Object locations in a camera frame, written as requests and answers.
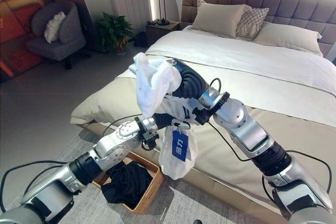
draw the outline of bed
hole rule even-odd
[[[268,7],[266,22],[319,32],[322,38],[318,40],[318,46],[324,56],[336,42],[336,3],[317,0],[204,2]],[[182,0],[183,31],[162,37],[146,54],[150,58],[181,59],[208,83],[220,78],[222,92],[224,89],[230,97],[244,102],[250,116],[275,141],[286,150],[298,150],[323,159],[336,174],[333,153],[336,150],[336,67],[311,52],[265,46],[195,30],[191,24],[195,23],[197,13],[197,0]],[[105,134],[111,133],[123,121],[106,130],[110,122],[139,113],[135,76],[126,70],[78,105],[71,115],[71,123],[102,135],[104,131]],[[225,130],[217,128],[229,138]],[[184,179],[264,222],[286,223],[279,210],[268,200],[259,170],[251,162],[240,162],[209,125],[195,127],[194,130],[198,156],[194,168]],[[244,158],[236,146],[233,148]],[[138,148],[135,152],[158,163],[159,150],[146,152]],[[294,156],[326,188],[327,169],[306,157]],[[334,183],[329,194],[336,206]]]

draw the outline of upholstered headboard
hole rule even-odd
[[[326,56],[336,42],[336,2],[318,0],[205,0],[211,4],[269,7],[265,21],[299,26],[322,35],[319,46]],[[182,0],[181,28],[192,24],[197,14],[197,0]]]

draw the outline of white duvet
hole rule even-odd
[[[146,52],[185,61],[246,105],[336,127],[336,67],[293,49],[175,31]],[[131,77],[125,72],[121,77]]]

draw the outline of rug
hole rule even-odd
[[[82,130],[69,142],[55,160],[71,161],[90,150],[100,137]],[[75,196],[75,205],[60,224],[192,224],[199,219],[203,224],[260,224],[251,216],[207,195],[182,179],[164,176],[163,183],[144,215],[131,214],[122,204],[106,202],[94,185]]]

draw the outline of lamp base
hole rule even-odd
[[[159,26],[166,26],[166,25],[169,25],[169,21],[166,20],[166,19],[164,19],[164,18],[162,18],[162,19],[160,19],[160,20],[157,22],[157,24],[158,24]]]

